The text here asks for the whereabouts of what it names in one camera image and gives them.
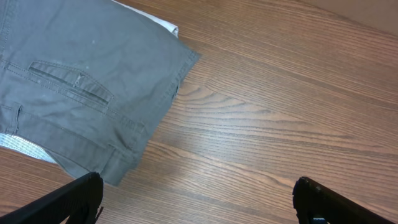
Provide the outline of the grey shorts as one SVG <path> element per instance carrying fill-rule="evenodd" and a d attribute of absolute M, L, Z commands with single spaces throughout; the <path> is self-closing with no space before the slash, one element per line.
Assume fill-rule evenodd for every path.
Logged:
<path fill-rule="evenodd" d="M 1 132 L 118 185 L 198 54 L 112 1 L 1 1 Z"/>

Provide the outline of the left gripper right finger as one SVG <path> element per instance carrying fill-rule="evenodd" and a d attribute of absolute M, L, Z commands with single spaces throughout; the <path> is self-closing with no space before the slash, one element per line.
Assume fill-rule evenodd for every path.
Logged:
<path fill-rule="evenodd" d="M 296 181 L 292 195 L 300 224 L 394 224 L 308 177 Z"/>

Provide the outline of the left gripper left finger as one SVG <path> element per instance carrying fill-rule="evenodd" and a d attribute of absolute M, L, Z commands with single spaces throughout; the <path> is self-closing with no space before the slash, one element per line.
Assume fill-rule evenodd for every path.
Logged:
<path fill-rule="evenodd" d="M 1 217 L 1 224 L 95 224 L 103 207 L 104 182 L 90 172 Z"/>

